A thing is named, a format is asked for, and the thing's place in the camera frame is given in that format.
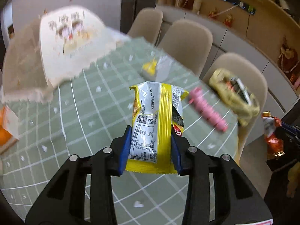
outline pink toy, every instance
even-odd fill
[[[195,109],[202,114],[217,130],[225,132],[227,130],[227,123],[221,116],[212,109],[203,97],[201,88],[196,87],[189,93],[190,101],[193,103]]]

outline qr code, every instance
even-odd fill
[[[136,122],[140,123],[140,124],[146,124],[146,122],[147,122],[147,116],[138,115]]]

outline white cable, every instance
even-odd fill
[[[222,11],[222,12],[216,13],[216,14],[210,16],[210,17],[213,18],[213,17],[218,16],[218,15],[220,15],[220,14],[222,14],[222,13],[226,13],[226,12],[228,12],[229,10],[231,10],[232,8],[235,8],[235,7],[239,6],[240,4],[241,4],[241,3],[239,3],[238,5],[235,5],[235,6],[233,6],[233,7],[230,7],[230,8],[228,8],[228,9]]]

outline white sticker with red border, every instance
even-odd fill
[[[258,223],[247,223],[247,224],[236,224],[236,225],[272,225],[273,224],[273,219],[266,220],[263,222],[258,222]]]

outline blue gripper pad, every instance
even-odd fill
[[[173,134],[171,134],[171,160],[174,164],[175,170],[178,174],[180,174],[182,171],[181,157]]]
[[[129,150],[130,150],[130,143],[131,143],[131,132],[132,132],[132,127],[127,126],[126,131],[123,135],[124,145],[123,145],[122,151],[119,156],[118,172],[120,175],[123,174],[123,172],[126,168],[127,159],[128,159]]]

